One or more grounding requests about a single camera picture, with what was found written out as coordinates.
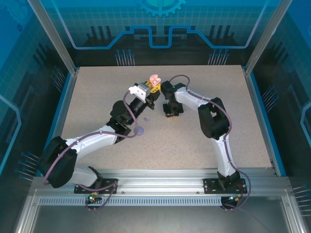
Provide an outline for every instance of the glass panel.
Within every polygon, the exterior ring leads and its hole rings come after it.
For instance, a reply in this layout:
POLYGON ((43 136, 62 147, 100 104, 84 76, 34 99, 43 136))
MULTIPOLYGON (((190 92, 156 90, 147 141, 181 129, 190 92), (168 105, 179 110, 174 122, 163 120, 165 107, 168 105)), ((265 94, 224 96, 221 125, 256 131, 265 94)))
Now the glass panel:
POLYGON ((27 1, 1 1, 0 35, 0 232, 13 232, 68 71, 27 1))
POLYGON ((279 0, 43 0, 77 66, 245 65, 279 0))
POLYGON ((311 184, 311 2, 293 0, 254 68, 276 144, 294 186, 311 184))
POLYGON ((252 197, 232 214, 218 206, 106 206, 94 215, 83 206, 40 206, 36 219, 34 233, 291 232, 279 198, 252 197))

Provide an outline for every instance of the yellow bracket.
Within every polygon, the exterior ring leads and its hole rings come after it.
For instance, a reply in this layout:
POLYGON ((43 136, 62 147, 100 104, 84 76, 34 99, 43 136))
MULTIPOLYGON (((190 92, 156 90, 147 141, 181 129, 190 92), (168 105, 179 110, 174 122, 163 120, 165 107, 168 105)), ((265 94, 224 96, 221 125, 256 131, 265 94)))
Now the yellow bracket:
POLYGON ((157 91, 161 91, 161 84, 159 83, 155 87, 152 87, 151 82, 147 81, 146 84, 150 87, 150 93, 155 93, 157 91))

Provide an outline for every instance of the cage wall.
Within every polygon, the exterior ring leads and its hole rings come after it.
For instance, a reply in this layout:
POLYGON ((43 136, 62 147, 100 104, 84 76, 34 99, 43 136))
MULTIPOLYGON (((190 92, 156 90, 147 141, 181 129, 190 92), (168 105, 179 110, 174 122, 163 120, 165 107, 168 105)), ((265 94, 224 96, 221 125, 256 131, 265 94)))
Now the cage wall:
POLYGON ((245 65, 278 0, 43 0, 76 66, 245 65))
POLYGON ((27 1, 1 1, 0 19, 0 228, 12 232, 68 71, 27 1))
POLYGON ((294 187, 311 185, 310 22, 311 3, 293 0, 253 70, 281 159, 294 187))

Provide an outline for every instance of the enclosure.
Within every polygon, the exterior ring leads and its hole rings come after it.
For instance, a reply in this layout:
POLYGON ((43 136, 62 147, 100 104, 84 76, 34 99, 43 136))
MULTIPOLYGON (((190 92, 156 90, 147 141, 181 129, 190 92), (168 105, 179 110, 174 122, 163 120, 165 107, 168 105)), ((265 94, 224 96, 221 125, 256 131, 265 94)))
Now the enclosure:
POLYGON ((0 17, 1 232, 310 231, 311 2, 3 0, 0 17), (118 179, 103 209, 89 213, 74 184, 42 184, 49 142, 102 127, 152 74, 188 75, 189 89, 222 99, 251 181, 240 210, 205 193, 213 144, 189 107, 166 118, 164 95, 138 117, 141 136, 78 161, 118 179))

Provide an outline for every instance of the gear logo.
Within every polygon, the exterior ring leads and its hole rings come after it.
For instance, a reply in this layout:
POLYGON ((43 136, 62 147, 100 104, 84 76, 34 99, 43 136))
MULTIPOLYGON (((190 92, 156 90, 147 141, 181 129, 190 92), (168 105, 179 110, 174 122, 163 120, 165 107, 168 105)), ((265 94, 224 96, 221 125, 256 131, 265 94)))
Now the gear logo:
POLYGON ((29 7, 27 0, 0 0, 0 7, 5 6, 11 17, 20 25, 27 19, 29 7))
POLYGON ((185 0, 137 0, 141 10, 151 13, 154 17, 158 15, 169 16, 169 14, 175 14, 176 9, 181 9, 181 4, 186 3, 185 0))

